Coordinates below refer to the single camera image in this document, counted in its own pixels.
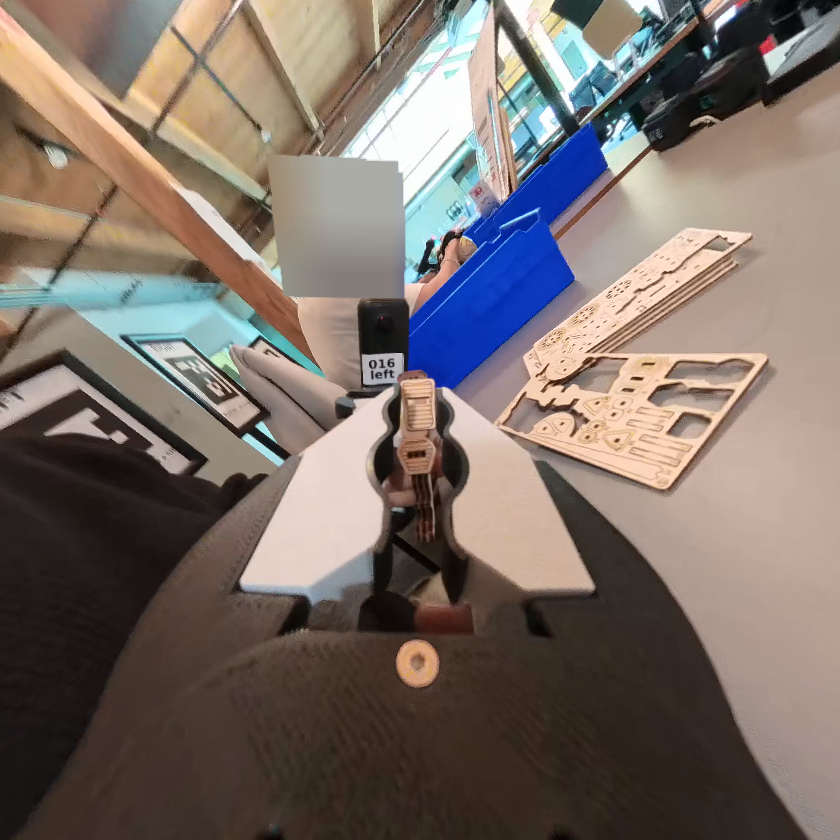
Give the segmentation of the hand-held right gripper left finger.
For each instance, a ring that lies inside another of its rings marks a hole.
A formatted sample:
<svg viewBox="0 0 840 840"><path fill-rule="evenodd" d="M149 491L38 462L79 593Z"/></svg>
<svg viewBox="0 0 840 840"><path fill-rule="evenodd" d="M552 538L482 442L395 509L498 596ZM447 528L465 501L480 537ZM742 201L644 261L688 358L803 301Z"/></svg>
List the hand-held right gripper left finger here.
<svg viewBox="0 0 840 840"><path fill-rule="evenodd" d="M239 578L247 594L362 603L373 594L374 555L391 507L374 452L392 431L395 385L308 447Z"/></svg>

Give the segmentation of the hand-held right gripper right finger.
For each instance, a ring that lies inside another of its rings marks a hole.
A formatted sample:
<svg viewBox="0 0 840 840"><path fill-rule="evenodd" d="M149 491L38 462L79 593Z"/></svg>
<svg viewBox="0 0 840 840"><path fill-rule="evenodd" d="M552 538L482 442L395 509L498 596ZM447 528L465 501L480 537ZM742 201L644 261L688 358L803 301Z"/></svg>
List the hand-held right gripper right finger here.
<svg viewBox="0 0 840 840"><path fill-rule="evenodd" d="M442 507L451 556L442 576L455 602L587 597L595 584L537 463L446 387L437 391Z"/></svg>

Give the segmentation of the small engraved wooden piece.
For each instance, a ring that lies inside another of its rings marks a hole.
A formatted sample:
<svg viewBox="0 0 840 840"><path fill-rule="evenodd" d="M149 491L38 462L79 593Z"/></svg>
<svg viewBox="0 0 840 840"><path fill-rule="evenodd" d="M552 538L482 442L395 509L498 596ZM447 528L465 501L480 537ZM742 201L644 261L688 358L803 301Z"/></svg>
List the small engraved wooden piece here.
<svg viewBox="0 0 840 840"><path fill-rule="evenodd" d="M422 371L399 378L401 412L395 464L385 483L395 504L416 509L416 538L436 539L436 484L442 474L441 442L437 429L436 386Z"/></svg>

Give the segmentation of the grey desk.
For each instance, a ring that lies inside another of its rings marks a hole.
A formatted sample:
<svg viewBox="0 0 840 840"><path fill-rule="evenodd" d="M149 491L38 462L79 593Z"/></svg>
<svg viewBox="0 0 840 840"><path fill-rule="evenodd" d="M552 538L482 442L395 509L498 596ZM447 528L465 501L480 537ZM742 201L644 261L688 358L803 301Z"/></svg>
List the grey desk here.
<svg viewBox="0 0 840 840"><path fill-rule="evenodd" d="M494 420L547 331L687 227L739 267L628 344L768 368L674 489L546 459L656 568L749 746L811 838L838 838L838 66L646 155L559 241L573 286L457 388Z"/></svg>

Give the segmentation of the grey padded chair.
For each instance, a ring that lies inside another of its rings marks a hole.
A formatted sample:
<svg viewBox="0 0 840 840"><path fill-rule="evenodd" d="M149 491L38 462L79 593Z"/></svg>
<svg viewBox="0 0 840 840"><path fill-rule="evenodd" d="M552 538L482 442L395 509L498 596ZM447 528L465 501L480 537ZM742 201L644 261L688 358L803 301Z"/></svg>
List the grey padded chair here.
<svg viewBox="0 0 840 840"><path fill-rule="evenodd" d="M246 391L268 412L279 446L299 455L338 424L335 402L347 391L284 356L233 345L229 355Z"/></svg>

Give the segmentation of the large blue plastic bin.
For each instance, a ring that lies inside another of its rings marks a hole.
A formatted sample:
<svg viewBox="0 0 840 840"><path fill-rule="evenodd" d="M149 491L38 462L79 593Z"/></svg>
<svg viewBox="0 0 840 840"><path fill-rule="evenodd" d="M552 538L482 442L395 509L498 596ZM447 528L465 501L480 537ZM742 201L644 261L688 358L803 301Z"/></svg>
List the large blue plastic bin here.
<svg viewBox="0 0 840 840"><path fill-rule="evenodd" d="M574 282L535 209L503 224L409 322L409 371L455 388Z"/></svg>

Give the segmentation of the wooden puzzle sheet with cutouts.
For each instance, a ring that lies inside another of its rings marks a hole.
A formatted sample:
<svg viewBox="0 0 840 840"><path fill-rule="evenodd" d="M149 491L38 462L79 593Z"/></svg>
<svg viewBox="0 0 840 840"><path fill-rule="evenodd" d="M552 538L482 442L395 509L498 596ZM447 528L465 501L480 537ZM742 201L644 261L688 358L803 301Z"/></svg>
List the wooden puzzle sheet with cutouts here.
<svg viewBox="0 0 840 840"><path fill-rule="evenodd" d="M545 364L499 415L505 433L670 489L768 366L765 353L586 353Z"/></svg>

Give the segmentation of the framed checker pattern poster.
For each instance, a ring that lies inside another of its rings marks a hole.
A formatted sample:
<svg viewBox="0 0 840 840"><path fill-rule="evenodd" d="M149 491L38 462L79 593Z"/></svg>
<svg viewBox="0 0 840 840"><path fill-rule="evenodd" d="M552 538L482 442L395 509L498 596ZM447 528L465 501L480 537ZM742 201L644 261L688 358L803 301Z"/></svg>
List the framed checker pattern poster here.
<svg viewBox="0 0 840 840"><path fill-rule="evenodd" d="M269 417L241 384L216 367L188 338L142 333L122 334L120 339L237 437L250 434Z"/></svg>

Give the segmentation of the white paper notice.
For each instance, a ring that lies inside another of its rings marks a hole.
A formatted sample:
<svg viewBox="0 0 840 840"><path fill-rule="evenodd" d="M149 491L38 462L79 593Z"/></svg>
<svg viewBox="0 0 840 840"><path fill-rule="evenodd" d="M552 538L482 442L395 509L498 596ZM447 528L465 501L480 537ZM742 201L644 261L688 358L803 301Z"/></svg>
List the white paper notice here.
<svg viewBox="0 0 840 840"><path fill-rule="evenodd" d="M242 238L231 224L200 193L187 189L183 185L175 188L196 214L240 257L270 273L267 263Z"/></svg>

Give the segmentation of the small blue plastic bin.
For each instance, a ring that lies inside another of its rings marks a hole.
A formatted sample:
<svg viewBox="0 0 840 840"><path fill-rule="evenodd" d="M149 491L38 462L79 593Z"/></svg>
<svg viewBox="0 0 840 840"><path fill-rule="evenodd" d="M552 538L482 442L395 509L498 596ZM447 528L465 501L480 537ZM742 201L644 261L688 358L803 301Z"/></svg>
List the small blue plastic bin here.
<svg viewBox="0 0 840 840"><path fill-rule="evenodd" d="M593 126L587 124L537 166L492 215L477 220L465 235L482 245L495 238L502 225L532 212L552 225L606 170L602 143Z"/></svg>

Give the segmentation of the stack of wooden puzzle sheets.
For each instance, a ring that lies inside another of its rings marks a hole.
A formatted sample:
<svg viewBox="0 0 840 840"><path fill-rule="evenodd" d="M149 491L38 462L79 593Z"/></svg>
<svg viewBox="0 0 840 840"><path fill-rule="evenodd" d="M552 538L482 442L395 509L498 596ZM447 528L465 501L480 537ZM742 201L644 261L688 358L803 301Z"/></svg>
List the stack of wooden puzzle sheets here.
<svg viewBox="0 0 840 840"><path fill-rule="evenodd" d="M523 356L530 376L547 364L608 353L737 268L752 233L688 227L541 337Z"/></svg>

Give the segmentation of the large framed black white poster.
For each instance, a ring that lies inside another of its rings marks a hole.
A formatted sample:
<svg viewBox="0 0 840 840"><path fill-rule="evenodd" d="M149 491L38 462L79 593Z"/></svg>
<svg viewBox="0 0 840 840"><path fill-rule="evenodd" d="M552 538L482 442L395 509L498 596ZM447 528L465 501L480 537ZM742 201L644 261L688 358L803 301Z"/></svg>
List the large framed black white poster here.
<svg viewBox="0 0 840 840"><path fill-rule="evenodd" d="M68 350L2 374L1 433L110 442L152 457L174 476L193 476L207 463L197 448Z"/></svg>

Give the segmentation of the wooden beam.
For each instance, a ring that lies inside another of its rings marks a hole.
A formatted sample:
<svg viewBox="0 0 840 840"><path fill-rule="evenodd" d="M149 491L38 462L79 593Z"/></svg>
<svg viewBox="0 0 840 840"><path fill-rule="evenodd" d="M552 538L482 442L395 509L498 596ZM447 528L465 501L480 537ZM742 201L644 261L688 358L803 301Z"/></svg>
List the wooden beam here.
<svg viewBox="0 0 840 840"><path fill-rule="evenodd" d="M2 82L64 134L79 152L134 200L216 278L313 360L297 304L277 280L242 260L183 200L181 184L100 102L2 12Z"/></svg>

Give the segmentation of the black case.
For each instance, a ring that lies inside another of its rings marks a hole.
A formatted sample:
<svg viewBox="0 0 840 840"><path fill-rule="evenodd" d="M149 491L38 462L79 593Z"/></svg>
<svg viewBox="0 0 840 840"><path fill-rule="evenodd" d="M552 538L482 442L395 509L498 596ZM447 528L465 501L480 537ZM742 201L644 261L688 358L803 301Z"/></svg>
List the black case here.
<svg viewBox="0 0 840 840"><path fill-rule="evenodd" d="M770 77L758 47L712 62L685 91L662 101L642 126L656 152L674 148L696 130L717 124L762 98Z"/></svg>

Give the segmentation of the black metal post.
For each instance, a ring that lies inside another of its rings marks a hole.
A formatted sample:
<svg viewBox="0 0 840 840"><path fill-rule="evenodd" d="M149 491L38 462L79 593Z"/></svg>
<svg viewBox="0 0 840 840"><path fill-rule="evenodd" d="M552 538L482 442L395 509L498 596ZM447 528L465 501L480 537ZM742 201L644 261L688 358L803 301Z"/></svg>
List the black metal post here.
<svg viewBox="0 0 840 840"><path fill-rule="evenodd" d="M563 135L566 139L570 139L580 129L579 123L565 103L558 85L552 79L543 60L531 45L524 27L519 23L508 2L493 1L492 6L497 27L507 36L522 64L549 104Z"/></svg>

